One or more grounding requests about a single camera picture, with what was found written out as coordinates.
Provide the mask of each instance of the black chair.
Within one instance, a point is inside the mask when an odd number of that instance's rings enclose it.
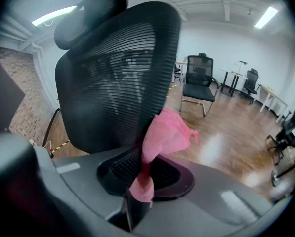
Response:
[[[246,98],[250,100],[250,105],[253,103],[253,98],[251,97],[251,94],[256,95],[257,91],[255,90],[256,88],[256,83],[258,80],[258,72],[255,69],[251,69],[250,71],[247,71],[247,80],[244,83],[244,89],[247,90]]]
[[[217,84],[214,95],[209,89],[212,81]],[[203,116],[206,116],[207,113],[203,103],[183,99],[183,97],[192,97],[211,102],[211,105],[208,109],[209,112],[213,102],[215,101],[215,96],[219,87],[220,83],[213,77],[213,59],[201,53],[198,56],[189,55],[187,73],[185,77],[185,84],[183,85],[179,111],[181,111],[182,102],[186,101],[201,105]]]
[[[295,135],[293,135],[292,131],[295,129],[295,112],[293,113],[292,117],[285,121],[282,124],[281,131],[276,135],[274,139],[271,135],[267,136],[267,139],[271,138],[272,141],[275,143],[275,146],[269,147],[268,150],[276,149],[278,151],[278,162],[275,165],[278,165],[280,160],[283,158],[283,150],[287,146],[291,146],[295,148]]]
[[[179,79],[179,82],[181,81],[181,65],[179,65],[179,68],[177,67],[177,65],[175,64],[174,66],[174,79],[176,80],[176,78]]]
[[[258,75],[258,71],[257,71],[256,69],[251,68],[251,71],[252,71],[254,74]]]
[[[125,196],[140,172],[141,143],[163,108],[179,31],[179,15],[170,5],[126,9],[126,0],[84,0],[56,28],[56,44],[69,49],[55,69],[65,129],[72,145],[90,154],[119,149],[97,169],[110,194]],[[155,200],[183,196],[194,184],[190,171],[160,158],[151,174]]]

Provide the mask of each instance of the yellow black warning tape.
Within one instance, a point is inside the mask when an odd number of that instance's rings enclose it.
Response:
[[[176,84],[176,85],[174,85],[174,86],[172,86],[172,87],[169,87],[168,89],[173,89],[173,88],[175,88],[176,86],[178,86],[178,84]]]
[[[51,153],[54,153],[56,150],[59,150],[61,147],[65,146],[65,145],[66,145],[67,143],[69,143],[69,142],[70,142],[70,140],[64,142],[62,145],[60,145],[60,146],[58,146],[57,148],[53,149],[53,150],[51,151]]]

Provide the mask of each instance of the pink cloth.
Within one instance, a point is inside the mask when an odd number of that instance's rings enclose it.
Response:
[[[143,141],[141,172],[129,189],[136,200],[152,201],[154,183],[150,176],[150,167],[155,157],[189,148],[191,135],[198,144],[198,132],[190,130],[173,110],[163,108],[159,115],[155,115]]]

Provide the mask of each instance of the brick wall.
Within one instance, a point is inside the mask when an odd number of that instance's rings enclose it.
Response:
[[[53,111],[37,75],[33,57],[0,47],[0,62],[25,93],[9,129],[41,146]]]

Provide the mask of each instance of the gray chair seat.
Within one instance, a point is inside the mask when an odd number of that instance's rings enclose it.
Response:
[[[183,86],[183,96],[193,97],[210,102],[215,101],[215,97],[208,87],[195,84],[185,84]]]
[[[248,88],[248,87],[246,87],[245,88],[249,93],[251,93],[251,94],[257,94],[257,91],[255,90],[255,89],[251,89],[251,88]]]

